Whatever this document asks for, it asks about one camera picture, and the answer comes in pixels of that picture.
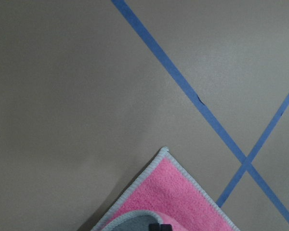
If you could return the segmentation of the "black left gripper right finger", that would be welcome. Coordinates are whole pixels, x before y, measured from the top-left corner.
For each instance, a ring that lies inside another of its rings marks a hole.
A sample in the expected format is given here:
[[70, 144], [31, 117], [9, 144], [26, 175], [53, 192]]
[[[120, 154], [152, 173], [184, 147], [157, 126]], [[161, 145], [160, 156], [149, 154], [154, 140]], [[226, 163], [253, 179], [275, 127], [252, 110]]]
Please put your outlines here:
[[171, 231], [171, 225], [170, 224], [161, 224], [160, 225], [160, 231]]

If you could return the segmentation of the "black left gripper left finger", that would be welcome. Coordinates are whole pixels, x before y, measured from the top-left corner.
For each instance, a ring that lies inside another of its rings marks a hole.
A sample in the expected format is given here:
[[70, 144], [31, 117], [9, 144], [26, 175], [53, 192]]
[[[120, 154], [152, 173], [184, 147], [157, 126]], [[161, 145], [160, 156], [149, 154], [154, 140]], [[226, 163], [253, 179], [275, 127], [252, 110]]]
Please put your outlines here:
[[158, 223], [149, 224], [148, 230], [149, 231], [159, 231], [159, 224]]

